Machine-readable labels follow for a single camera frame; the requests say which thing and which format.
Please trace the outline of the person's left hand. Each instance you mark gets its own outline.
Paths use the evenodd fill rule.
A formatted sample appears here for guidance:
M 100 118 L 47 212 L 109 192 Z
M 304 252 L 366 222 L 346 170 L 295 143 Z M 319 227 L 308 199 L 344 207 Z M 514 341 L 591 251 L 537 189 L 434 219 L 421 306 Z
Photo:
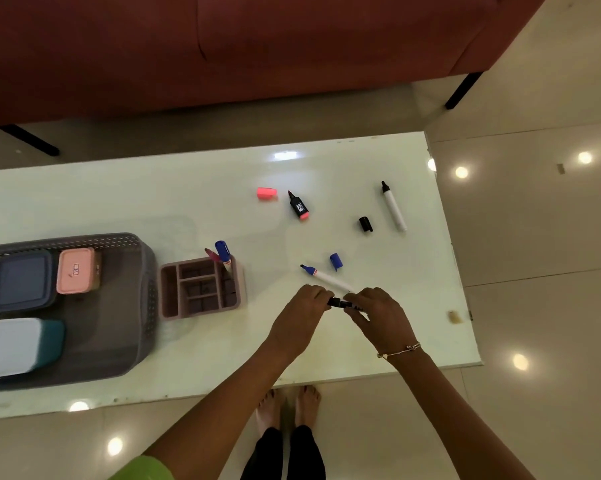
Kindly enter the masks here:
M 312 312 L 305 304 L 303 285 L 274 320 L 266 343 L 286 364 L 293 362 L 308 347 L 326 312 Z

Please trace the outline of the black-tipped white marker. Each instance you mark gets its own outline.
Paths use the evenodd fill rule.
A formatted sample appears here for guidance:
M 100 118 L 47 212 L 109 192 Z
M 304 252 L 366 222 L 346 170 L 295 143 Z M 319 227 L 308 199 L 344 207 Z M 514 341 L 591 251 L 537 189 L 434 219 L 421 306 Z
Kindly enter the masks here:
M 406 232 L 407 224 L 405 222 L 405 218 L 403 217 L 403 215 L 401 213 L 401 210 L 397 204 L 395 197 L 393 196 L 393 193 L 392 193 L 390 187 L 386 184 L 385 181 L 382 181 L 381 186 L 382 186 L 382 193 L 383 193 L 387 208 L 389 209 L 390 215 L 392 217 L 392 220 L 393 220 L 396 228 L 400 232 Z

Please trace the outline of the pink lidded container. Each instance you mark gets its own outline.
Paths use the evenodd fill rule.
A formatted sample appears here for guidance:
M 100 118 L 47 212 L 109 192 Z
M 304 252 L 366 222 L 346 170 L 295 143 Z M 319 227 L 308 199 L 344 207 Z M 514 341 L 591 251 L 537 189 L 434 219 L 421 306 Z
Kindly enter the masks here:
M 56 291 L 82 294 L 97 290 L 101 284 L 102 254 L 94 248 L 63 250 L 59 255 Z

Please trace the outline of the person's foot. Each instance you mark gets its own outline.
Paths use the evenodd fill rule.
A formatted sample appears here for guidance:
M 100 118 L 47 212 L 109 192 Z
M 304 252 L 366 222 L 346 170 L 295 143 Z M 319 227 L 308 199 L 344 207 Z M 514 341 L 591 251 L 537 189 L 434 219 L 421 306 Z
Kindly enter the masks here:
M 318 418 L 320 403 L 321 394 L 315 386 L 301 386 L 295 399 L 295 427 L 305 426 L 313 429 Z
M 286 402 L 286 395 L 280 390 L 269 390 L 260 400 L 256 408 L 256 426 L 260 437 L 269 430 L 280 432 L 282 407 Z

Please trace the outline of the blue-tipped white marker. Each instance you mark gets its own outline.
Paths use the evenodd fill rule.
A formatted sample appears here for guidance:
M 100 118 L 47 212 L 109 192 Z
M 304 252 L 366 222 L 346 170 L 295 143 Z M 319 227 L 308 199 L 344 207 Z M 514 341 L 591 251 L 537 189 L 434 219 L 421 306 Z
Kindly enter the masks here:
M 336 289 L 344 293 L 355 292 L 355 287 L 347 284 L 346 282 L 338 279 L 337 277 L 331 276 L 327 273 L 319 271 L 317 268 L 312 266 L 300 265 L 300 268 L 305 273 L 310 275 L 313 279 L 318 280 L 324 284 L 327 284 L 329 288 Z

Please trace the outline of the green sleeve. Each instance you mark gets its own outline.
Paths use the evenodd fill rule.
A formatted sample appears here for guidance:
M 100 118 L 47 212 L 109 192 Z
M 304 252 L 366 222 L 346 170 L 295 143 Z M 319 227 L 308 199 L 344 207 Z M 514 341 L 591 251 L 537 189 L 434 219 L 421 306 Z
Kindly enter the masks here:
M 160 460 L 140 455 L 130 460 L 108 480 L 175 480 L 175 478 Z

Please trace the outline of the dark blue lidded container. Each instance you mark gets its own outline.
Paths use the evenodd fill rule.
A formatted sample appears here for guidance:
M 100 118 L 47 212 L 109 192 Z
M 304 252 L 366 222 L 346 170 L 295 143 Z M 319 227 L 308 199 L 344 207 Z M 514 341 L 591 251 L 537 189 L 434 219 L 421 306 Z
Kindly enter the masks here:
M 0 314 L 52 305 L 57 297 L 58 253 L 34 250 L 0 257 Z

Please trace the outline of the person's right hand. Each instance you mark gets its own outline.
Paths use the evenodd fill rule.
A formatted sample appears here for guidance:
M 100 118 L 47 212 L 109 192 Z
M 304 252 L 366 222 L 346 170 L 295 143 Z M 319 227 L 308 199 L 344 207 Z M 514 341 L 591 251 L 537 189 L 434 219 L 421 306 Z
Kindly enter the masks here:
M 382 322 L 378 327 L 359 328 L 365 338 L 374 346 L 379 358 L 388 359 L 421 348 L 410 322 L 400 306 L 385 290 L 383 295 Z

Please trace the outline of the red-brown sofa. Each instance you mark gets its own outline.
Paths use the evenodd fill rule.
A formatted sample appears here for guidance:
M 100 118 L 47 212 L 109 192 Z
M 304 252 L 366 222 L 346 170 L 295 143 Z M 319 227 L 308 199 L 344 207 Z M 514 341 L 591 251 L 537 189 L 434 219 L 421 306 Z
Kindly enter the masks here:
M 545 0 L 0 0 L 0 125 L 489 70 Z

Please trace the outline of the black and pink highlighter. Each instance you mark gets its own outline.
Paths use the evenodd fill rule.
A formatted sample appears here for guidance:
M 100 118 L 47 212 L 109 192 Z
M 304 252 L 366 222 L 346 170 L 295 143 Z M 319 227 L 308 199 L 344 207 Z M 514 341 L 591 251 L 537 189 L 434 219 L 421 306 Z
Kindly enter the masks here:
M 294 213 L 296 214 L 296 216 L 299 218 L 299 220 L 304 221 L 304 220 L 308 219 L 309 218 L 309 210 L 306 207 L 306 205 L 304 204 L 304 202 L 299 197 L 294 195 L 291 191 L 288 191 L 288 196 L 289 196 L 289 204 L 290 204 L 291 208 L 293 209 Z

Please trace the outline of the blue-capped white marker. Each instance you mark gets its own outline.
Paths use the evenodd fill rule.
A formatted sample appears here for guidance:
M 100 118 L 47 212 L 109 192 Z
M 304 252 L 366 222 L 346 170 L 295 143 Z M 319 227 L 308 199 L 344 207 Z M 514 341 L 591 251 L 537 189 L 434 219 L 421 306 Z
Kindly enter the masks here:
M 233 261 L 232 261 L 231 252 L 229 250 L 227 243 L 225 241 L 216 241 L 215 249 L 216 249 L 216 253 L 218 254 L 218 257 L 219 257 L 221 263 L 223 263 L 223 265 L 224 265 L 225 270 L 227 271 L 227 273 L 229 275 L 232 275 Z

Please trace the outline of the grey plastic basket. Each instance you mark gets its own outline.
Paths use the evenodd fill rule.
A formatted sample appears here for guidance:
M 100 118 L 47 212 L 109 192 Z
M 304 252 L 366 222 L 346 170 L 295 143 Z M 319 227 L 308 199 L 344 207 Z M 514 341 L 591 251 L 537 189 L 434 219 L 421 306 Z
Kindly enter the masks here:
M 152 351 L 158 323 L 156 258 L 132 233 L 57 237 L 0 244 L 0 257 L 32 250 L 93 248 L 101 255 L 101 283 L 84 294 L 59 295 L 33 316 L 65 324 L 64 349 L 50 365 L 0 378 L 0 392 L 109 379 L 132 370 Z M 0 320 L 24 317 L 0 314 Z

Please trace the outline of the white and teal container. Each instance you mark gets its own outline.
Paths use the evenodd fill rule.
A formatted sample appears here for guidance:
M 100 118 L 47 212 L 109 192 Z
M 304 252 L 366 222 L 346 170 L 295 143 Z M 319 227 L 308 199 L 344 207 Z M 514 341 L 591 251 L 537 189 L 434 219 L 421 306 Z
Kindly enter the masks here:
M 0 320 L 0 378 L 25 374 L 56 362 L 64 348 L 62 321 L 36 317 Z

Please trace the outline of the person's right foot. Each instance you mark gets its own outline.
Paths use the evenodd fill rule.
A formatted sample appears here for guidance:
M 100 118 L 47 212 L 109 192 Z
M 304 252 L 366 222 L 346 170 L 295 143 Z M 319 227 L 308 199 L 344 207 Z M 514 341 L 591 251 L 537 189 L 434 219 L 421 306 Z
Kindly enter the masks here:
M 295 399 L 295 427 L 305 426 L 313 429 L 318 418 L 320 403 L 321 394 L 315 386 L 301 386 Z

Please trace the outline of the person's left foot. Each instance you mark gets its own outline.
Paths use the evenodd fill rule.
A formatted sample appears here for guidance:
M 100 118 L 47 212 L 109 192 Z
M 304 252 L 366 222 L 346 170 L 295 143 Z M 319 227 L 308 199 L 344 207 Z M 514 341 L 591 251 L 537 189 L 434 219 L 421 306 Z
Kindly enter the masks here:
M 260 400 L 256 408 L 256 426 L 260 437 L 269 430 L 280 432 L 282 407 L 286 402 L 286 395 L 280 390 L 269 390 Z

